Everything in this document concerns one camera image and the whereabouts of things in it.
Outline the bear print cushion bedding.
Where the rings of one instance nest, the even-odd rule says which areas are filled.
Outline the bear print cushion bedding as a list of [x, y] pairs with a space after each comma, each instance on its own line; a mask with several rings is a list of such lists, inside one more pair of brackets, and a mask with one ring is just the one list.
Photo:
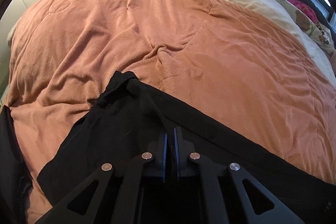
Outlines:
[[301, 31], [316, 42], [327, 54], [327, 57], [331, 57], [335, 52], [335, 47], [330, 30], [319, 22], [314, 23], [306, 14], [287, 0], [284, 0], [284, 7]]

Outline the folded black garment left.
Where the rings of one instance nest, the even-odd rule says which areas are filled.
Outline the folded black garment left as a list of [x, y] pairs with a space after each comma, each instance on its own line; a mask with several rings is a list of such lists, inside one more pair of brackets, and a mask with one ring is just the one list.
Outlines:
[[33, 187], [9, 107], [1, 110], [1, 198], [17, 223], [26, 223], [26, 201]]

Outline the orange bed blanket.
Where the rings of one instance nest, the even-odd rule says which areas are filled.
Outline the orange bed blanket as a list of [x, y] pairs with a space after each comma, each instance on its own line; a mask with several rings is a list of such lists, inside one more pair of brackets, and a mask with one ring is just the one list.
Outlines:
[[294, 24], [228, 0], [40, 0], [11, 41], [9, 107], [33, 187], [116, 72], [132, 72], [335, 186], [335, 87]]

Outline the black pants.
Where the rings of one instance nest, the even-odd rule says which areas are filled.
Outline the black pants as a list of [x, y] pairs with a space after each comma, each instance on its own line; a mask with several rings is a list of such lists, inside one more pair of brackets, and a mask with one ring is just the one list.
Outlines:
[[165, 178], [146, 176], [137, 223], [209, 223], [200, 178], [179, 177], [174, 129], [213, 162], [236, 162], [274, 194], [302, 223], [335, 223], [335, 186], [268, 152], [188, 104], [116, 72], [93, 108], [79, 119], [45, 165], [38, 183], [56, 206], [106, 162], [123, 178], [127, 163], [167, 134]]

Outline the pink plush item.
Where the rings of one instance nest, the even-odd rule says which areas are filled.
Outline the pink plush item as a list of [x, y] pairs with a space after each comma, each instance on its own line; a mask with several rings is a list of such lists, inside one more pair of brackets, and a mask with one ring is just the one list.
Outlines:
[[299, 0], [287, 0], [287, 1], [292, 5], [294, 5], [296, 8], [298, 8], [300, 11], [302, 11], [313, 23], [318, 22], [316, 13], [310, 6]]

